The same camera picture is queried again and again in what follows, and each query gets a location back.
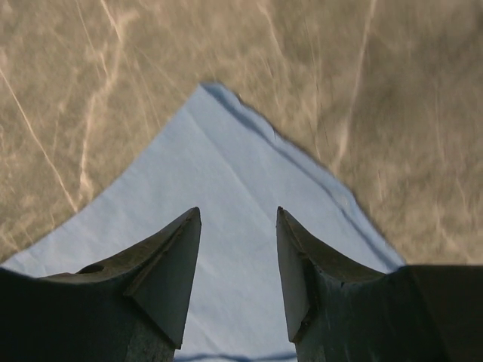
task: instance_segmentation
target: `marble surface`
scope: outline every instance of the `marble surface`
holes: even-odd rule
[[[221,81],[409,263],[481,263],[482,60],[480,0],[0,0],[0,261]]]

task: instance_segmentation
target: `screw hole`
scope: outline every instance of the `screw hole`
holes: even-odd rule
[[[102,270],[104,270],[104,267],[101,264],[92,264],[82,268],[77,274],[92,274],[101,272]]]

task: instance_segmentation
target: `brown marble tabletop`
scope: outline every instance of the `brown marble tabletop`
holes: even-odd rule
[[[200,81],[331,170],[409,263],[483,262],[481,0],[0,0],[0,261]]]

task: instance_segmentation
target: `blue cloth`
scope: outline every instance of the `blue cloth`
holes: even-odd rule
[[[201,84],[140,157],[84,210],[11,257],[41,277],[77,272],[191,207],[202,239],[178,360],[295,360],[275,239],[277,206],[348,257],[403,265],[351,192],[219,84]]]

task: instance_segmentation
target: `folded cloth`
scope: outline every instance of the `folded cloth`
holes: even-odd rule
[[[77,272],[198,206],[202,239],[176,358],[295,360],[278,273],[279,205],[357,262],[381,272],[404,264],[345,186],[222,85],[201,84],[109,188],[2,266],[35,277]]]

